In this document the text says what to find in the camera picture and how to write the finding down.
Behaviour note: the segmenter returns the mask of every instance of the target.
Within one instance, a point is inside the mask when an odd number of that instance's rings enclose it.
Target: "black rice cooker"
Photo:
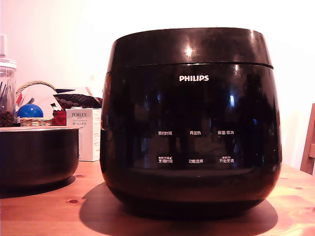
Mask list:
[[[226,216],[261,203],[281,169],[280,117],[264,36],[163,29],[113,44],[100,164],[131,209]]]

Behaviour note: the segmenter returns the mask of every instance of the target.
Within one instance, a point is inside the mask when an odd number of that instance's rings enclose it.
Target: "basket handle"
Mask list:
[[[55,92],[57,92],[56,89],[55,89],[55,87],[54,87],[52,84],[50,84],[50,83],[48,83],[48,82],[45,82],[45,81],[37,80],[37,81],[28,82],[28,83],[22,85],[21,87],[19,87],[19,88],[16,90],[16,92],[15,92],[15,99],[17,100],[17,99],[19,98],[19,96],[20,96],[20,93],[21,93],[24,89],[26,89],[27,87],[32,86],[32,85],[46,85],[46,86],[48,86],[48,87],[51,87]]]

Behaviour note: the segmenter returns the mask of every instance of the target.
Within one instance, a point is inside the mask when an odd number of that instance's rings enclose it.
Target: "wicker basket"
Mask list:
[[[51,118],[21,118],[21,126],[50,126]]]
[[[16,90],[16,93],[15,93],[16,100],[18,99],[18,97],[20,96],[20,93],[24,89],[32,85],[46,85],[48,87],[51,87],[56,92],[55,87],[51,85],[50,83],[47,83],[45,81],[32,81],[32,82],[28,82],[22,85]],[[21,126],[24,126],[24,127],[25,126],[50,126],[52,122],[52,118],[21,118],[20,122],[21,122]]]

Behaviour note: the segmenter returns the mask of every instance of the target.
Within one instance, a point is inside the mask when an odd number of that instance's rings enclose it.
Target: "table surface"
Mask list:
[[[267,200],[224,220],[128,214],[106,187],[98,161],[80,162],[63,186],[41,191],[1,196],[1,236],[315,236],[315,178],[286,165]]]

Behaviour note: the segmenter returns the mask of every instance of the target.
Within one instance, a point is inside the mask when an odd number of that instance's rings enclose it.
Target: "rice cooker lid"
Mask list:
[[[263,34],[240,28],[160,29],[117,39],[107,72],[191,63],[249,63],[273,69]]]

